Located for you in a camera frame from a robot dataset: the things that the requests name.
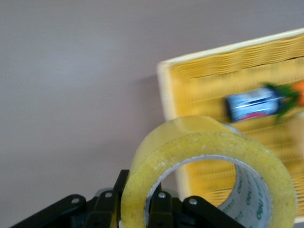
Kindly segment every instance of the can label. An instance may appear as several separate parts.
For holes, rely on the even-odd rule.
[[[232,122],[274,115],[279,109],[279,98],[268,87],[248,93],[228,95],[226,102]]]

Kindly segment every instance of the basket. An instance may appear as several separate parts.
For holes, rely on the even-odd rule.
[[[225,96],[254,90],[265,81],[304,80],[304,28],[163,61],[158,80],[166,120],[207,115],[229,122]],[[298,194],[298,217],[304,216],[304,158],[293,143],[288,121],[302,111],[293,109],[281,124],[275,124],[274,116],[232,124],[282,160]],[[215,206],[228,197],[235,182],[234,165],[226,161],[198,161],[177,172],[182,198],[199,195]]]

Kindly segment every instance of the yellow tape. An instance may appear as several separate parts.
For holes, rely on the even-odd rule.
[[[146,202],[162,179],[187,162],[203,159],[235,164],[236,185],[220,205],[222,211],[248,228],[293,227],[296,193],[277,156],[267,147],[204,116],[164,123],[141,143],[121,200],[123,227],[144,228]]]

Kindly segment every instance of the toy vegetable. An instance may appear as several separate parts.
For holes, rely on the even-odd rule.
[[[304,81],[293,85],[263,83],[264,87],[225,97],[227,114],[232,122],[277,115],[277,120],[296,105],[304,106]]]

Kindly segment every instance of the tape core inner surface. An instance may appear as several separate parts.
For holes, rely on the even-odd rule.
[[[237,159],[222,155],[202,155],[184,160],[165,171],[151,187],[144,208],[145,224],[149,219],[149,206],[157,186],[171,172],[186,163],[201,160],[224,160],[234,163],[236,182],[228,198],[218,209],[232,217],[246,228],[267,228],[272,217],[272,200],[263,178],[249,165]]]

